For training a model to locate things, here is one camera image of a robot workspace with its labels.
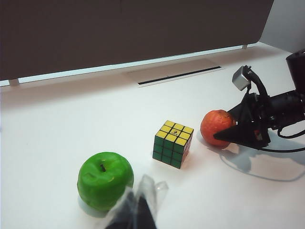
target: orange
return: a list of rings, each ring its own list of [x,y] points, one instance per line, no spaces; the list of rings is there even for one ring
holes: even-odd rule
[[[224,110],[210,111],[203,118],[200,125],[200,132],[206,142],[214,146],[227,147],[230,142],[217,140],[214,134],[236,125],[233,117]]]

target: white surface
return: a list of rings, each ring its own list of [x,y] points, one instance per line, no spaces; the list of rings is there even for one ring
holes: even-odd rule
[[[214,67],[219,67],[217,69],[208,70],[205,72],[199,72],[199,73],[193,73],[195,71],[200,71],[203,69],[210,69]],[[153,67],[153,68],[147,68],[144,70],[138,70],[134,72],[126,73],[127,77],[132,79],[135,83],[138,84],[139,87],[145,87],[153,84],[158,83],[164,83],[172,80],[179,80],[182,78],[187,78],[195,75],[200,75],[204,73],[210,73],[214,71],[221,70],[222,68],[217,64],[214,63],[208,59],[201,58],[199,60],[192,60],[192,61],[184,61],[184,62],[178,62],[173,64],[167,64],[163,66]]]
[[[289,52],[304,49],[304,11],[304,0],[274,0],[260,41]]]
[[[303,229],[304,152],[265,154],[235,144],[221,151],[199,132],[207,112],[240,103],[244,92],[232,75],[241,65],[252,66],[270,96],[293,90],[289,54],[268,45],[209,54],[225,70],[142,88],[123,74],[130,69],[2,87],[1,228],[103,225],[81,207],[76,182],[87,158],[113,151],[131,163],[135,187],[143,174],[168,183],[158,229]],[[154,135],[167,119],[194,128],[181,170],[152,159]],[[304,137],[270,135],[270,148],[304,147]]]

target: plastic bag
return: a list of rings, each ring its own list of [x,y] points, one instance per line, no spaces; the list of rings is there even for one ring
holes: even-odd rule
[[[144,175],[137,192],[127,187],[108,213],[112,219],[106,229],[156,229],[157,212],[167,190],[166,182],[155,184],[151,177]]]

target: rubik's cube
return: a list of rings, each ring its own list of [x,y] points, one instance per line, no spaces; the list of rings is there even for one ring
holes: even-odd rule
[[[166,121],[154,137],[152,157],[180,168],[190,150],[194,129]]]

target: black object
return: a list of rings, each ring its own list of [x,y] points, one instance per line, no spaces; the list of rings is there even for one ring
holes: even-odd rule
[[[130,192],[121,208],[113,217],[109,225],[105,229],[133,229],[133,215],[136,201],[133,192]]]
[[[274,0],[1,0],[0,79],[257,42]]]
[[[234,74],[234,80],[238,81],[234,84],[240,88],[246,85],[247,92],[242,102],[228,111],[238,124],[214,134],[216,139],[269,152],[288,153],[305,150],[305,148],[294,150],[263,148],[270,143],[268,128],[277,129],[278,136],[282,138],[294,138],[305,134],[305,130],[292,136],[280,134],[286,126],[305,120],[305,49],[288,56],[286,60],[296,90],[273,97],[268,96],[263,83],[251,67],[242,66]],[[251,83],[248,82],[256,84],[259,95],[249,94]]]
[[[144,195],[136,201],[131,192],[105,229],[157,229]]]

